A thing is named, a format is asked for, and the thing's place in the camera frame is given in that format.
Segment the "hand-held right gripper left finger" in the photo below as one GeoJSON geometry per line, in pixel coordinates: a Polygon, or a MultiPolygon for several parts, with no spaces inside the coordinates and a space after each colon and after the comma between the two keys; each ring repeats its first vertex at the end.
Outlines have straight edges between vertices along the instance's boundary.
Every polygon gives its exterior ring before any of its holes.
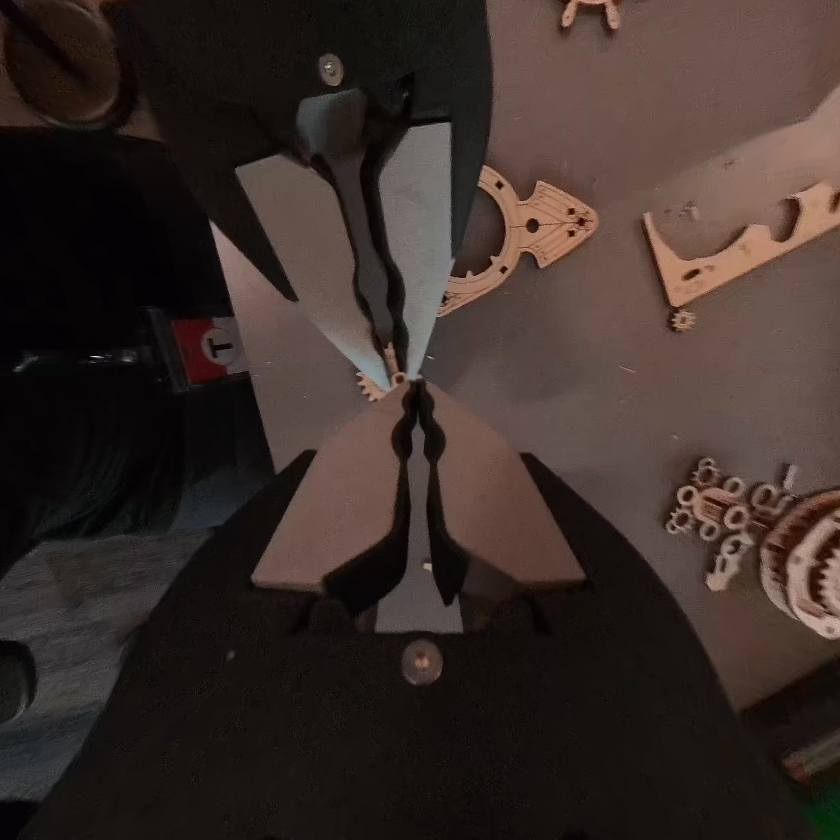
{"type": "Polygon", "coordinates": [[[411,498],[414,384],[397,386],[313,456],[252,575],[260,590],[319,595],[375,613],[402,580],[411,498]]]}

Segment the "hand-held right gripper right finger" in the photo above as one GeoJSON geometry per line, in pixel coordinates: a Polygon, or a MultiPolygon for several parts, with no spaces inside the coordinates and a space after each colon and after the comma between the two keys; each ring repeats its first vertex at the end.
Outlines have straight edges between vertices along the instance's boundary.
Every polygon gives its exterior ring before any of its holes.
{"type": "Polygon", "coordinates": [[[417,387],[429,464],[427,524],[444,604],[464,595],[499,602],[577,586],[586,575],[522,456],[432,384],[417,387]]]}

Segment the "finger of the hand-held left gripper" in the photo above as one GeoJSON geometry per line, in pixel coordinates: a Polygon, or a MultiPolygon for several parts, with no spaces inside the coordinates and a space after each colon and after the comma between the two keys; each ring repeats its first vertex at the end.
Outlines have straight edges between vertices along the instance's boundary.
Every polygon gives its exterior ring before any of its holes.
{"type": "Polygon", "coordinates": [[[358,89],[304,99],[293,131],[302,160],[275,154],[236,175],[303,310],[385,389],[395,324],[363,189],[366,110],[358,89]]]}
{"type": "Polygon", "coordinates": [[[449,122],[405,132],[384,164],[379,190],[388,252],[404,288],[405,373],[416,379],[454,266],[449,122]]]}

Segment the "wooden gear model assembly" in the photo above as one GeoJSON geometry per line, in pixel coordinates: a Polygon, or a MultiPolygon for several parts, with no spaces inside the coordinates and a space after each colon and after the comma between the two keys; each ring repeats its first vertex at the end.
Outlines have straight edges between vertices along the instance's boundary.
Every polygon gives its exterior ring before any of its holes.
{"type": "Polygon", "coordinates": [[[839,489],[792,501],[762,538],[759,578],[783,614],[838,641],[839,489]]]}

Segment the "person's left hand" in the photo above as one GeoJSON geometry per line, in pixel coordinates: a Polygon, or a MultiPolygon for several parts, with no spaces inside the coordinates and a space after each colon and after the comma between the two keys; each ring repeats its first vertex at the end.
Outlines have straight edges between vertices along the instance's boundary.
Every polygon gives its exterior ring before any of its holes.
{"type": "Polygon", "coordinates": [[[161,144],[112,2],[1,2],[1,129],[161,144]]]}

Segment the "red badge in holder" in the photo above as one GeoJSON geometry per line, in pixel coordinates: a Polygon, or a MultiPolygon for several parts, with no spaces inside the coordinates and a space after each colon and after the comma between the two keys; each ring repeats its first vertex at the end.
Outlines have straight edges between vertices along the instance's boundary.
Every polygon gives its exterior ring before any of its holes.
{"type": "Polygon", "coordinates": [[[144,311],[150,359],[176,394],[234,382],[249,374],[235,317],[173,318],[158,308],[144,311]]]}

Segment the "wooden ship wheel piece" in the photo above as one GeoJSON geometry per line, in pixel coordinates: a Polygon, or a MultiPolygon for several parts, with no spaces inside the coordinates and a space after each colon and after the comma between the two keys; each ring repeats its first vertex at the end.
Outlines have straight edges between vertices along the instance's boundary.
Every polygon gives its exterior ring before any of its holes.
{"type": "Polygon", "coordinates": [[[621,13],[617,1],[563,1],[564,8],[560,18],[560,27],[568,29],[574,23],[581,7],[599,9],[604,17],[606,26],[615,32],[621,25],[621,13]]]}

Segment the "wooden scalloped strip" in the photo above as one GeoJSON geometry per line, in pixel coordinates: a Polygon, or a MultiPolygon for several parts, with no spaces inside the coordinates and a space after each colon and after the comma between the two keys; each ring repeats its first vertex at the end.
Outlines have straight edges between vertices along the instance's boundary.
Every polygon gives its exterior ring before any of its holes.
{"type": "Polygon", "coordinates": [[[750,224],[726,248],[693,259],[678,256],[657,230],[653,215],[645,213],[642,225],[669,306],[685,308],[838,228],[838,188],[834,185],[817,182],[784,201],[796,210],[785,238],[773,237],[767,225],[750,224]]]}

